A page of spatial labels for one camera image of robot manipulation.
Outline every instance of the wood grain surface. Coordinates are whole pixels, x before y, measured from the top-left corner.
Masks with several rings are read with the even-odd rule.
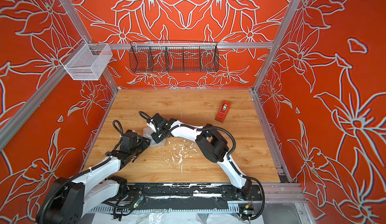
[[[215,120],[223,100],[231,102],[221,123]],[[84,169],[99,163],[120,139],[112,122],[123,131],[142,135],[147,127],[138,111],[203,126],[210,123],[228,130],[236,139],[232,157],[248,176],[261,182],[280,182],[248,90],[119,90]],[[228,138],[229,149],[232,142]],[[116,173],[128,182],[229,182],[216,163],[207,160],[195,142],[167,138],[163,147],[148,147],[134,163]]]

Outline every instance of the white robotic arm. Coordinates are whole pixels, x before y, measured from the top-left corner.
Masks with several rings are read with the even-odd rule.
[[[205,127],[197,127],[184,124],[176,119],[168,121],[159,114],[154,115],[152,118],[143,112],[140,112],[140,115],[147,120],[147,125],[154,131],[151,136],[157,143],[168,136],[195,141],[204,156],[209,161],[218,163],[224,170],[230,179],[230,183],[235,187],[235,195],[241,199],[246,199],[249,196],[252,185],[250,179],[254,178],[245,176],[230,155],[235,149],[235,140],[229,132],[210,124]],[[42,207],[36,215],[38,224],[77,224],[85,213],[102,202],[117,208],[113,203],[106,202],[107,199],[127,197],[130,192],[127,187],[127,180],[111,175],[129,162],[134,162],[150,145],[150,140],[139,136],[132,130],[123,133],[122,126],[117,120],[113,122],[113,125],[121,134],[121,140],[113,151],[107,152],[107,157],[93,168],[68,179],[58,178],[52,184]],[[231,150],[229,150],[227,141],[218,130],[225,132],[231,138],[233,142]],[[143,197],[138,198],[133,203],[132,210],[142,200]]]
[[[166,138],[165,132],[169,132],[170,130],[170,134],[174,137],[182,137],[195,141],[207,159],[220,165],[229,177],[230,183],[247,194],[251,181],[243,177],[245,174],[234,162],[232,156],[228,154],[227,141],[224,138],[215,139],[216,136],[213,136],[213,134],[219,134],[217,130],[208,130],[215,133],[204,135],[202,129],[205,127],[203,126],[188,125],[175,119],[165,122],[165,119],[159,114],[154,115],[153,118],[148,120],[147,125],[154,131],[152,137],[156,142],[157,140],[161,141]],[[211,142],[215,142],[213,144],[210,144],[208,141],[211,137],[213,138]]]

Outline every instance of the aluminum frame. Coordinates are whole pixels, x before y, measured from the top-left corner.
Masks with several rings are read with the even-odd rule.
[[[111,106],[113,106],[113,102],[114,102],[115,97],[117,96],[117,94],[118,94],[118,88],[117,88],[117,91],[114,92],[114,96],[113,96],[113,98],[111,99],[111,102],[110,102],[109,106],[108,106],[107,109],[106,109],[106,113],[105,113],[105,115],[103,116],[103,119],[102,119],[102,121],[101,121],[100,124],[99,124],[98,130],[96,131],[95,137],[94,137],[93,141],[91,142],[91,145],[90,145],[90,148],[89,148],[89,150],[88,150],[88,152],[87,152],[86,158],[84,158],[83,164],[82,164],[82,166],[81,166],[81,168],[80,168],[80,170],[79,170],[78,173],[82,172],[82,169],[84,168],[84,166],[85,166],[85,164],[86,164],[86,162],[87,162],[87,160],[88,160],[88,158],[89,158],[89,156],[90,156],[90,154],[91,154],[91,150],[93,149],[94,144],[95,144],[95,142],[96,142],[97,139],[98,139],[98,135],[99,135],[100,131],[102,130],[103,124],[104,124],[104,122],[105,122],[105,120],[106,120],[106,118],[107,118],[107,116],[108,116],[108,114],[109,114],[109,111],[110,111],[110,109],[111,109]]]
[[[80,16],[76,11],[75,6],[71,3],[71,0],[59,0],[59,1],[61,2],[63,8],[66,10],[68,17],[70,17],[79,35],[87,43],[94,43],[86,27],[84,26],[83,21],[80,19]]]
[[[252,97],[253,105],[260,121],[261,129],[263,130],[269,151],[271,152],[271,156],[275,164],[277,173],[279,174],[279,177],[280,175],[284,175],[289,182],[294,182],[280,153],[279,147],[277,146],[275,136],[273,135],[272,130],[269,126],[267,117],[264,113],[263,106],[261,105],[258,95],[253,91],[250,91],[250,95]]]
[[[261,85],[265,74],[268,71],[269,66],[271,65],[271,62],[273,61],[273,58],[275,57],[276,52],[279,50],[280,44],[283,41],[284,35],[287,31],[287,28],[290,25],[290,22],[295,14],[295,11],[299,5],[301,0],[291,0],[288,4],[287,10],[284,14],[283,20],[281,21],[281,24],[279,26],[279,29],[277,30],[277,34],[275,35],[275,38],[273,40],[273,47],[268,52],[268,55],[263,63],[263,66],[261,67],[261,71],[253,85],[253,92],[258,91],[258,87]]]
[[[135,46],[204,46],[208,45],[208,43],[200,43],[200,42],[192,42],[192,43],[137,43],[133,44]],[[217,43],[218,49],[270,49],[272,48],[274,43],[272,41],[268,42],[219,42]],[[104,44],[89,44],[90,49],[93,50],[102,50]],[[111,43],[109,44],[111,50],[130,50],[130,44],[118,44]]]
[[[106,78],[106,80],[110,84],[110,87],[113,90],[114,97],[115,97],[118,94],[118,90],[119,89],[118,89],[118,86],[117,86],[116,82],[113,79],[113,75],[111,75],[111,73],[109,72],[107,67],[104,69],[102,75]]]
[[[202,183],[154,183],[158,185],[165,185],[170,184],[171,186],[174,186],[178,188],[179,185],[186,186],[186,185],[202,185]],[[274,204],[274,203],[282,203],[282,204],[293,204],[297,210],[297,214],[299,216],[299,220],[302,224],[315,224],[314,219],[312,218],[311,212],[307,205],[307,200],[303,195],[302,189],[300,184],[298,183],[261,183],[265,192],[266,196],[266,203],[267,204]],[[221,186],[221,185],[228,185],[228,183],[211,183],[212,186]],[[152,187],[146,187],[148,191],[151,191]],[[159,199],[164,198],[171,198],[168,195],[161,195],[158,196]],[[206,197],[202,198],[208,198],[208,197],[214,197],[218,198],[217,193],[209,193]],[[170,200],[176,200],[179,198],[188,198],[187,196],[180,196],[176,195],[173,196]],[[208,213],[217,213],[217,214],[234,214],[239,212],[239,204],[242,203],[250,203],[250,201],[242,201],[242,200],[234,200],[234,201],[227,201],[228,208],[227,209],[201,209],[200,206],[197,206],[196,209],[143,209],[143,210],[134,210],[133,214],[146,214],[151,212],[197,212],[198,214],[208,214]],[[105,204],[100,204],[96,206],[95,208],[91,209],[88,214],[93,214],[95,212],[101,212],[105,214],[112,214],[113,208],[110,206],[107,206]]]
[[[78,46],[66,58],[64,64],[67,64],[76,53],[79,51]],[[58,85],[58,83],[67,74],[63,67],[59,67],[56,71],[39,87],[36,92],[23,104],[23,106],[11,117],[11,119],[0,129],[0,151],[8,144],[17,131],[23,126],[23,124],[29,119],[34,111],[40,106],[40,104],[46,99],[51,91]]]

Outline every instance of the enclosure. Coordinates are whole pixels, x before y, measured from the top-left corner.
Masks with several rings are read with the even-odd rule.
[[[146,198],[123,222],[209,224],[264,199],[251,223],[384,223],[385,3],[0,0],[0,219],[34,223],[56,179],[120,141],[114,120],[144,134],[143,111],[229,131],[265,198],[253,184],[253,200],[226,199],[220,165],[170,137],[115,173]],[[100,204],[80,222],[112,213]]]

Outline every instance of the orange wall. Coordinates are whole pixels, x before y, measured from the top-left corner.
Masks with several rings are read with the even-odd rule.
[[[302,0],[259,89],[317,223],[386,222],[386,0]]]
[[[55,179],[78,173],[112,96],[104,77],[55,87],[1,151],[2,222],[34,223]]]
[[[0,0],[0,128],[80,40],[59,0]]]
[[[80,40],[59,0],[0,0],[2,127]],[[0,222],[34,223],[57,177],[78,172],[112,98],[66,75],[0,154]]]
[[[96,43],[272,41],[289,0],[72,0]],[[221,51],[217,73],[136,74],[127,51],[109,70],[122,88],[251,87],[267,49]]]

